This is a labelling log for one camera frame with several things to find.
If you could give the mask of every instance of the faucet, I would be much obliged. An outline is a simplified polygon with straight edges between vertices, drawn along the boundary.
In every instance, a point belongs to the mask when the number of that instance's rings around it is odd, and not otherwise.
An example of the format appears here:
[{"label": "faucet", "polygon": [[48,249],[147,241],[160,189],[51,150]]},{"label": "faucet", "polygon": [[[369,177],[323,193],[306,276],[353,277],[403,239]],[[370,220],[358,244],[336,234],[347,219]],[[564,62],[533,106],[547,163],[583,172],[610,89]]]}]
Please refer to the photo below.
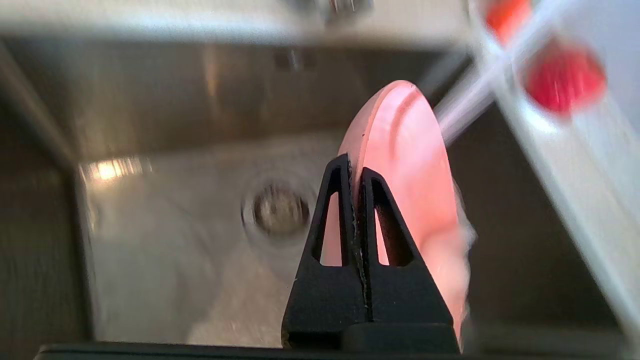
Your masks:
[{"label": "faucet", "polygon": [[327,24],[344,22],[373,8],[371,0],[316,0],[316,5]]}]

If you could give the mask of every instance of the sink drain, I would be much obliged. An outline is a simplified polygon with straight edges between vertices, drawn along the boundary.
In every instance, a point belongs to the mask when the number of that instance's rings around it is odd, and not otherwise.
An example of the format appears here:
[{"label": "sink drain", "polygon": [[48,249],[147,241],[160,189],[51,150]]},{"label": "sink drain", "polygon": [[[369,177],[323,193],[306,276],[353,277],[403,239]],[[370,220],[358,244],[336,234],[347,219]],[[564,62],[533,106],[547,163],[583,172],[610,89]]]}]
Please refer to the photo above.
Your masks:
[{"label": "sink drain", "polygon": [[286,185],[271,184],[255,196],[256,225],[270,236],[290,236],[304,230],[309,206],[303,197]]},{"label": "sink drain", "polygon": [[241,216],[249,243],[269,256],[301,251],[307,239],[317,190],[305,176],[285,170],[259,174],[247,189]]}]

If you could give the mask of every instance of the pink plate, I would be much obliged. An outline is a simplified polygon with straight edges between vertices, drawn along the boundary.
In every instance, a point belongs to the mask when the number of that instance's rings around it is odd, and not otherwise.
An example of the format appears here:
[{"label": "pink plate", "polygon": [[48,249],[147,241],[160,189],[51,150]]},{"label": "pink plate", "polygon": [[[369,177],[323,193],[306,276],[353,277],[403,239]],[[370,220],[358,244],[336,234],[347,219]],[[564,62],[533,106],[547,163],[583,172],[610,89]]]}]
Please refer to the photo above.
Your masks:
[{"label": "pink plate", "polygon": [[[467,244],[458,231],[456,196],[447,151],[431,106],[418,88],[395,81],[380,90],[351,123],[339,154],[349,154],[353,193],[362,169],[381,174],[454,318],[464,315]],[[353,199],[357,207],[357,197]],[[340,266],[337,202],[332,199],[324,237],[324,265]],[[380,263],[388,259],[378,227]]]}]

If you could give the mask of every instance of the sink basin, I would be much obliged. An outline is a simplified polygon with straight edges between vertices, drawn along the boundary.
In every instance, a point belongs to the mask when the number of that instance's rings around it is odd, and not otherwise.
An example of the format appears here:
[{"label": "sink basin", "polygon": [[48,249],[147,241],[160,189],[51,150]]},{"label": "sink basin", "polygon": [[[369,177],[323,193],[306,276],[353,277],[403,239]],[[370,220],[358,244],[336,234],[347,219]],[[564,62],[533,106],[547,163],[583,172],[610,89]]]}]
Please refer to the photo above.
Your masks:
[{"label": "sink basin", "polygon": [[[443,55],[5,43],[74,152],[93,337],[259,347],[280,346],[309,211],[351,119]],[[469,301],[480,348],[483,329],[503,325],[619,334],[501,114],[485,117],[451,148],[479,234]]]}]

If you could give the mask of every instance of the countertop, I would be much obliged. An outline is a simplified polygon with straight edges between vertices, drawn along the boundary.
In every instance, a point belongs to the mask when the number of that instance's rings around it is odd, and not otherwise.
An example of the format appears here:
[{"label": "countertop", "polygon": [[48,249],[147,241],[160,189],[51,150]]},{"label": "countertop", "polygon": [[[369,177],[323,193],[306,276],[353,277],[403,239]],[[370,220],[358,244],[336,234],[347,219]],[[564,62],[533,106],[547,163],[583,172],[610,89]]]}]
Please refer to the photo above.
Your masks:
[{"label": "countertop", "polygon": [[327,26],[310,0],[0,0],[0,31],[145,40],[396,48],[465,43],[458,0],[375,0],[347,24]]}]

